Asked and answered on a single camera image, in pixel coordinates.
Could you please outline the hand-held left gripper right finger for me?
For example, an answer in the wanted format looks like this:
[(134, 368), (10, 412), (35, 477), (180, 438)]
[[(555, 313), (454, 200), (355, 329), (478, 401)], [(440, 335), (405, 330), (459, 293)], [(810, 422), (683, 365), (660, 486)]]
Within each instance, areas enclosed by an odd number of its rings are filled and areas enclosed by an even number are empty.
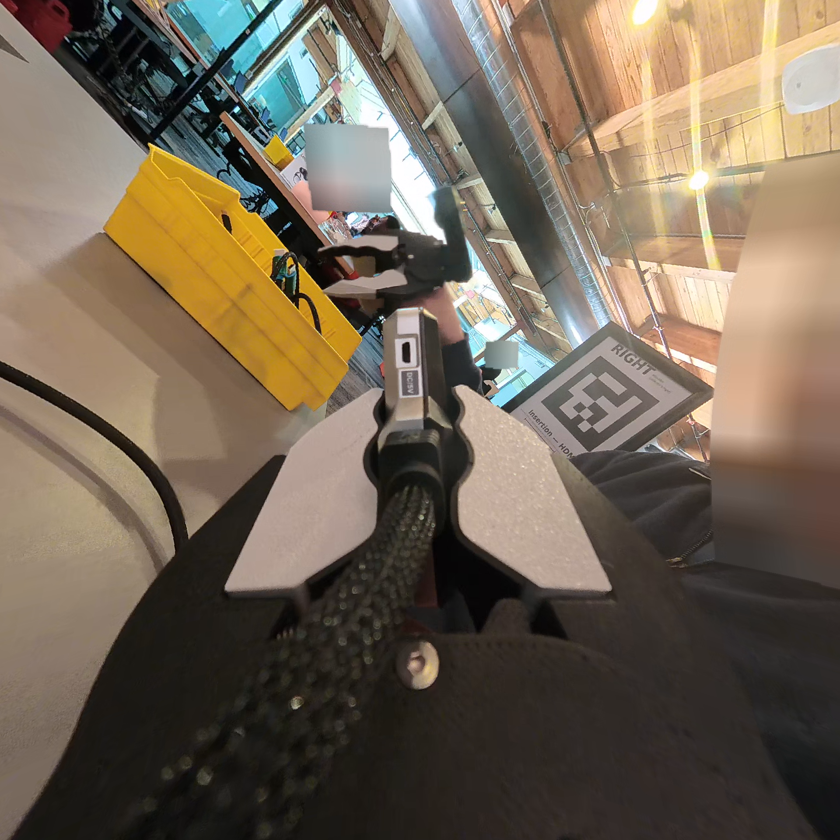
[(550, 448), (467, 386), (453, 397), (465, 464), (450, 502), (451, 574), (473, 620), (507, 599), (530, 618), (552, 603), (611, 605), (612, 583)]

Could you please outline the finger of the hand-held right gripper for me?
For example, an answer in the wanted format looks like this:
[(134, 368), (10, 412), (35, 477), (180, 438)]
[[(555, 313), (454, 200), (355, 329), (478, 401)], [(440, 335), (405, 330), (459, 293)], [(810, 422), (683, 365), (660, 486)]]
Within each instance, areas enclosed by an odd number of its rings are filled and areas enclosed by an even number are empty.
[(326, 287), (324, 293), (331, 298), (377, 299), (392, 294), (391, 289), (402, 289), (406, 285), (407, 278), (401, 271), (387, 270), (374, 277), (340, 280)]
[(318, 254), (331, 259), (372, 257), (378, 260), (401, 260), (401, 243), (397, 236), (366, 235), (322, 247)]

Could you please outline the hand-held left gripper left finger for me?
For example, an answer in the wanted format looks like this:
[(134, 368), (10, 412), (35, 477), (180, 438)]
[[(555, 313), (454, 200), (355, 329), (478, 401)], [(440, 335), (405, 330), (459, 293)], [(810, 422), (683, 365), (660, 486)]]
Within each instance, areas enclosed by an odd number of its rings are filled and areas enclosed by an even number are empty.
[(227, 578), (228, 596), (302, 602), (373, 534), (383, 395), (369, 390), (290, 448)]

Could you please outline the braided HDMI cable green plugs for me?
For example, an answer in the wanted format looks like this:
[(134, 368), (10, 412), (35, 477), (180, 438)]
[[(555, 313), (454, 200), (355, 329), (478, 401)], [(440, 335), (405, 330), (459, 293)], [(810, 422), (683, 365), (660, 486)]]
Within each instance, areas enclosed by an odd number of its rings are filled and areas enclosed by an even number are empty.
[(298, 257), (288, 250), (276, 249), (271, 262), (269, 278), (295, 309), (300, 308), (302, 301), (307, 304), (313, 327), (322, 335), (322, 325), (316, 305), (309, 295), (301, 290)]

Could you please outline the yellow plastic bin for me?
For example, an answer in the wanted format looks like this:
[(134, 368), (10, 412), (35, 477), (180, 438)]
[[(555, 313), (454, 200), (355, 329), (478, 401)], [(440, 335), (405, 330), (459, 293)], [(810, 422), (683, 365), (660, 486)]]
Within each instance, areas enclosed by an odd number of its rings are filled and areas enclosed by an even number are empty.
[(284, 245), (232, 186), (150, 145), (103, 230), (287, 410), (319, 408), (346, 375), (361, 336), (305, 269), (322, 335), (295, 309), (270, 279)]

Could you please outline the person's right forearm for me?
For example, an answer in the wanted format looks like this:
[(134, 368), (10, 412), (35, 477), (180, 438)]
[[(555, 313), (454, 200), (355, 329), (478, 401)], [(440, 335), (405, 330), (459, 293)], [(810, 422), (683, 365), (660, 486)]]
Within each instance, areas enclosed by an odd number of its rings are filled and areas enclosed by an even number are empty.
[(449, 390), (463, 385), (480, 396), (484, 395), (483, 369), (474, 362), (466, 333), (462, 332), (457, 341), (443, 343), (441, 354), (444, 380)]

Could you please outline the person's right hand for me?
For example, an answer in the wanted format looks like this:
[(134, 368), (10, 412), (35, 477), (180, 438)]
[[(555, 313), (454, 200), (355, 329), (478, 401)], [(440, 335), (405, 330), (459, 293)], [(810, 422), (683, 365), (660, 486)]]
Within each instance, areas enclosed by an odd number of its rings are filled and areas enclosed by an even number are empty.
[(455, 307), (455, 299), (443, 285), (430, 291), (417, 306), (431, 313), (437, 321), (438, 337), (442, 346), (456, 344), (465, 339), (466, 334)]

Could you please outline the wooden desk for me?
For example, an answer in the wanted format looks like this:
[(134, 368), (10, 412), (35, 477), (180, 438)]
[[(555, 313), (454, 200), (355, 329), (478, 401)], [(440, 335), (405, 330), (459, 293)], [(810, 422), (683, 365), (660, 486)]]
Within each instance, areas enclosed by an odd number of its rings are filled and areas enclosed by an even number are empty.
[(328, 258), (325, 262), (320, 260), (321, 248), (331, 246), (332, 242), (312, 213), (292, 192), (256, 139), (227, 112), (223, 112), (220, 119), (230, 136), (230, 141), (224, 147), (224, 156), (231, 168), (236, 169), (247, 182), (260, 188), (276, 206), (276, 211), (266, 221), (270, 229), (285, 245), (300, 247), (309, 267), (316, 270), (318, 282), (331, 278), (356, 279), (358, 275), (346, 259), (338, 257)]

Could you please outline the framed marker sign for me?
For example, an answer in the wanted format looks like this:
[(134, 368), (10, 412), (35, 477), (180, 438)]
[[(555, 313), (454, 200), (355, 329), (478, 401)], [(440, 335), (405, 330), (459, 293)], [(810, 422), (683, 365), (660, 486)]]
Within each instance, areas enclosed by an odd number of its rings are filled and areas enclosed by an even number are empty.
[(634, 452), (712, 396), (711, 385), (610, 322), (502, 410), (571, 457)]

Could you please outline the red storage tote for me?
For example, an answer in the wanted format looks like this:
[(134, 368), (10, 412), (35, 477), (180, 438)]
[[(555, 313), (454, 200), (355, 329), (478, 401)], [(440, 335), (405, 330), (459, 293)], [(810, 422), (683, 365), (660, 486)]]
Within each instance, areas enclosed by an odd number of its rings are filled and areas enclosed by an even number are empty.
[(70, 12), (60, 1), (14, 1), (14, 5), (18, 22), (50, 52), (72, 31)]

